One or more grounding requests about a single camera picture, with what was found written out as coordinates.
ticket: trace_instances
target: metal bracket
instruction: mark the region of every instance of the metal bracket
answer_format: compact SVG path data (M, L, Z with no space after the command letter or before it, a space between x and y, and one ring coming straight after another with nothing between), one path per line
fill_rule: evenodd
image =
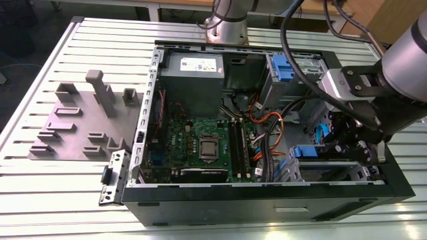
M374 149L376 150L378 163L383 164L386 162L386 143L384 143L384 141L380 141L380 143L374 146Z
M376 78L380 69L372 66L344 66L340 70L352 95L360 98L388 97L392 92L382 87L372 86L370 78Z
M304 182L300 173L300 161L295 157L293 147L288 152L288 158L281 161L273 171L275 182Z
M370 170L366 166L355 166L348 172L351 181L368 181L370 180Z
M334 97L343 104L348 102L372 102L375 99L375 97L372 96L360 97L354 94L352 88L355 87L351 85L351 81L348 80L348 78L346 78L340 69L329 69L327 71L319 83L319 87L331 97ZM325 103L325 106L331 111L339 112L339 110L328 103Z
M123 206L121 195L127 184L129 162L131 154L125 150L112 152L100 179L104 186L101 187L99 206Z

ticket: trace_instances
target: slotted aluminum surface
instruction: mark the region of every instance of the slotted aluminum surface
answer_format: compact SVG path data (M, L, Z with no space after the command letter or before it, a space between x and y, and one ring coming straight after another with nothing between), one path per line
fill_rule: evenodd
M288 38L292 48L334 51L343 65L376 61L363 43L308 32L289 32ZM100 69L113 91L136 88L143 92L157 39L204 42L205 36L192 24L93 18L69 24L0 136L0 237L427 239L427 128L422 123L396 134L390 144L416 196L339 222L144 227L124 206L97 205L104 162L28 160L29 146L57 100L59 83L91 90L85 72ZM248 39L252 46L280 46L276 30L252 28Z

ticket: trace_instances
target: wooden table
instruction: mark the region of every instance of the wooden table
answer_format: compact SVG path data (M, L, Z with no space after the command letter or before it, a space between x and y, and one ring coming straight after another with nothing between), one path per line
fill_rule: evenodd
M192 11L212 11L213 0L57 0L59 2L84 3L84 4L103 4L119 5L148 8L149 20L160 22L160 9L177 9ZM344 11L352 15L355 12L348 4L343 6ZM251 15L264 15L268 13L249 12ZM332 26L338 32L344 27L346 20L342 18L336 8L328 3L328 14L332 20ZM271 14L272 17L283 17L284 14ZM323 1L305 0L301 4L301 14L299 12L292 16L293 18L324 20Z

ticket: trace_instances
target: black cable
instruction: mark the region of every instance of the black cable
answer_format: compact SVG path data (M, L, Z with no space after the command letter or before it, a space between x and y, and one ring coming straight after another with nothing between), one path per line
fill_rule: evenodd
M189 15L189 17L185 20L181 21L181 23L183 24L188 23L188 21L193 19L195 14L196 14L196 11L192 11L192 14Z
M213 14L212 14L212 16L211 16L209 19L213 18L213 15L216 14L216 11L219 10L220 3L221 3L221 0L219 0L219 2L217 2L217 7L215 8L215 12L213 12ZM229 0L229 3L228 3L228 9L227 9L227 12L225 12L225 16L223 16L223 18L217 21L217 23L216 23L213 26L209 26L209 27L204 27L204 26L201 26L199 23L196 23L196 25L199 26L199 28L201 28L203 30L211 30L211 29L216 28L217 25L220 25L220 23L221 23L221 22L224 21L224 19L227 18L231 8L232 8L232 0Z
M360 29L362 32L364 32L366 34L368 34L368 33L370 33L370 30L368 30L356 20L354 20L354 19L347 15L347 13L346 13L344 10L342 9L342 7L339 6L338 0L334 0L334 5L335 5L335 8L336 8L340 16L342 16L358 29Z
M367 128L376 130L378 129L378 124L375 123L374 119L363 116L358 112L355 112L346 104L343 104L340 101L338 101L332 96L329 96L320 88L319 86L308 80L304 72L300 69L299 64L296 63L291 49L289 49L289 44L288 44L288 39L287 39L287 23L295 14L296 9L300 7L301 3L304 0L297 0L296 4L293 4L289 8L289 10L285 13L281 27L280 27L280 39L281 39L281 47L283 47L283 53L285 55L287 61L295 71L295 74L299 77L299 80L307 85L309 90L319 95L319 97L328 103L331 104L335 108L338 108L346 115L352 117L356 121L359 121Z
M212 9L211 9L212 15L208 17L208 20L209 20L209 21L213 19L216 10L217 10L219 7L220 7L220 2L221 2L221 0L219 0L219 1L213 0L213 2L212 2Z
M344 35L339 34L335 31L335 28L332 27L329 12L328 12L328 0L323 0L323 13L324 13L327 27L328 27L328 29L329 29L329 31L331 31L331 33L334 34L335 37L338 37L340 39L344 39L344 40L356 41L356 42L360 42L360 43L367 43L367 44L371 43L371 41L367 40L367 39L363 39L360 37L344 36Z
M269 163L267 160L267 151L265 151L265 147L264 147L264 141L265 138L263 137L263 139L260 140L260 154L261 154L261 175L260 175L260 181L263 183L267 183L267 181L269 180Z

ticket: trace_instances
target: motherboard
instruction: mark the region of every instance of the motherboard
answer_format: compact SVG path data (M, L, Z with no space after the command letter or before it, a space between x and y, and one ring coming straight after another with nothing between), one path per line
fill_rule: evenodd
M255 126L240 120L172 118L167 123L165 144L152 144L145 183L252 182L249 137Z

